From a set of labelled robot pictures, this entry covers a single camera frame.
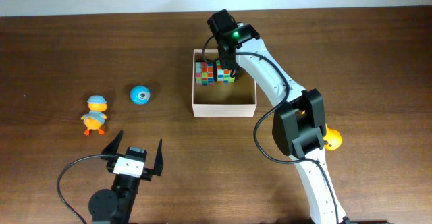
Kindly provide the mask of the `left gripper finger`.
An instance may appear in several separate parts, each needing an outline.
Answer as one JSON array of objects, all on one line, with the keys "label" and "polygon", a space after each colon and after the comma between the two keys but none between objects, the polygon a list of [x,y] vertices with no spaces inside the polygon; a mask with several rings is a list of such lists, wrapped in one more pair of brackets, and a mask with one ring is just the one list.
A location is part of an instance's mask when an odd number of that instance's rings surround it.
[{"label": "left gripper finger", "polygon": [[103,160],[114,160],[116,157],[118,157],[118,148],[120,145],[120,142],[122,141],[124,131],[120,130],[117,136],[102,150],[102,159]]},{"label": "left gripper finger", "polygon": [[153,165],[153,175],[156,175],[156,176],[161,176],[162,171],[163,171],[162,143],[163,143],[163,140],[160,139],[159,144],[158,144],[158,148],[157,148],[156,157],[155,157],[155,162]]}]

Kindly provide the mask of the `colourful puzzle cube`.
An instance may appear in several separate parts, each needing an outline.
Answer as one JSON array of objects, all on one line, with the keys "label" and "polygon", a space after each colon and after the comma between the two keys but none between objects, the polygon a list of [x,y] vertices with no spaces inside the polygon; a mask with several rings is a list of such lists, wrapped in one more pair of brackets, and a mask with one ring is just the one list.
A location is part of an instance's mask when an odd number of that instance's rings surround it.
[{"label": "colourful puzzle cube", "polygon": [[232,74],[232,70],[222,68],[220,60],[216,62],[215,73],[218,84],[231,84],[236,80],[235,75]]},{"label": "colourful puzzle cube", "polygon": [[214,85],[214,65],[212,63],[196,62],[195,64],[195,84],[197,86]]}]

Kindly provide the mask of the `orange duck with blue hat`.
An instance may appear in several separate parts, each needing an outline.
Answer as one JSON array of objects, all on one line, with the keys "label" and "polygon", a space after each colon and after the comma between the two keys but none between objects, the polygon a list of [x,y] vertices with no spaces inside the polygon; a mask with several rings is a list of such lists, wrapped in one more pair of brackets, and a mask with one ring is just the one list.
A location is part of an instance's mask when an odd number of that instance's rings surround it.
[{"label": "orange duck with blue hat", "polygon": [[85,125],[84,134],[89,136],[93,130],[100,135],[105,133],[103,127],[107,116],[104,112],[107,110],[107,101],[101,95],[92,95],[87,100],[89,112],[84,114],[80,119]]}]

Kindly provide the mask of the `yellow rubber animal toy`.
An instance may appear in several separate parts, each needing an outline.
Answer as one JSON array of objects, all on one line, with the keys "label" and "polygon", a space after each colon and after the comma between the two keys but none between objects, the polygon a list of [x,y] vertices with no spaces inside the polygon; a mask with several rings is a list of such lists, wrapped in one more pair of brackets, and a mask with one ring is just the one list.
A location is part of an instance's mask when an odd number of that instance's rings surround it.
[{"label": "yellow rubber animal toy", "polygon": [[323,137],[325,141],[325,149],[326,150],[337,150],[342,145],[342,135],[336,129],[329,128],[328,125],[326,127],[326,135]]}]

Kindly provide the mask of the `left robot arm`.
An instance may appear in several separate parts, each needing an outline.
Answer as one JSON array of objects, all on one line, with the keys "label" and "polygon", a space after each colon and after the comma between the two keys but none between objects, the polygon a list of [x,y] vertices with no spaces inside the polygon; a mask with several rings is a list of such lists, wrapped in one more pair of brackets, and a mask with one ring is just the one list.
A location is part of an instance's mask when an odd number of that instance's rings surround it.
[{"label": "left robot arm", "polygon": [[141,148],[128,147],[125,154],[119,154],[118,148],[123,131],[103,150],[103,160],[107,161],[108,172],[115,175],[109,189],[95,192],[88,203],[93,223],[128,223],[139,185],[160,176],[163,171],[162,140],[159,141],[153,168],[147,168],[147,151]]}]

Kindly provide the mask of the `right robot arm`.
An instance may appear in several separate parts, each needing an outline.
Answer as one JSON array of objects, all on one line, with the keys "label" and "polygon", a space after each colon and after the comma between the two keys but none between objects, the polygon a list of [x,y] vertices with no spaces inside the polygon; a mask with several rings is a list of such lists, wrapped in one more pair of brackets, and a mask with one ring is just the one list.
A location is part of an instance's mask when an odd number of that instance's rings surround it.
[{"label": "right robot arm", "polygon": [[335,194],[325,153],[330,144],[340,141],[340,133],[327,135],[323,97],[295,82],[267,50],[260,34],[250,24],[239,24],[225,9],[207,20],[223,69],[243,69],[265,93],[272,109],[256,123],[260,126],[273,116],[272,136],[278,149],[287,156],[269,160],[295,165],[310,206],[313,223],[349,223]]}]

